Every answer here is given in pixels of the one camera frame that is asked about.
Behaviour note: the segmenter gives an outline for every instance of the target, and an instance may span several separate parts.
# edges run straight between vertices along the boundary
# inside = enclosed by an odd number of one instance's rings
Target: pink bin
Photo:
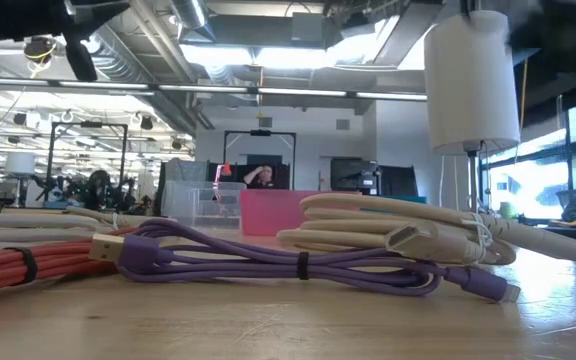
[[[241,227],[244,235],[275,236],[296,229],[306,218],[299,202],[319,191],[241,190]]]

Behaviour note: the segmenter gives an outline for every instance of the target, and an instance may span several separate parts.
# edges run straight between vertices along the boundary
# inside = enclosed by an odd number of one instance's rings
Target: wooden table
[[[0,293],[0,359],[576,359],[576,264],[524,251],[497,273],[517,304],[447,283],[425,298],[318,280],[43,283]]]

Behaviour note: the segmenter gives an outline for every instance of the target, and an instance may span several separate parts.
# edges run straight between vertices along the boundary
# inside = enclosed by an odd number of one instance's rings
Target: purple cable
[[[159,248],[152,238],[179,236],[200,245]],[[121,274],[137,282],[185,282],[215,278],[296,278],[299,254],[211,237],[179,223],[153,219],[124,239]],[[205,259],[175,252],[231,255],[233,259]],[[351,249],[331,254],[310,254],[307,278],[326,279],[361,289],[403,296],[423,296],[434,291],[441,278],[462,289],[499,301],[506,281],[476,268],[442,268],[428,261],[404,258],[381,249]],[[357,268],[395,268],[369,272]]]

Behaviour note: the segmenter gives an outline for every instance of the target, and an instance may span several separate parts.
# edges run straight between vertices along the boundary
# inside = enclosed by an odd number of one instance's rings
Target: purple usb cable
[[[201,245],[159,248],[156,238],[180,236]],[[195,252],[238,256],[239,259],[205,259],[177,254]],[[351,249],[330,254],[310,254],[268,249],[214,238],[179,223],[154,219],[124,238],[119,271],[137,282],[185,282],[214,278],[326,279],[358,288],[403,296],[423,296],[434,291],[441,278],[462,289],[495,301],[508,297],[510,285],[501,277],[473,267],[442,268],[428,261],[404,258],[383,249]],[[369,272],[357,268],[395,268]]]

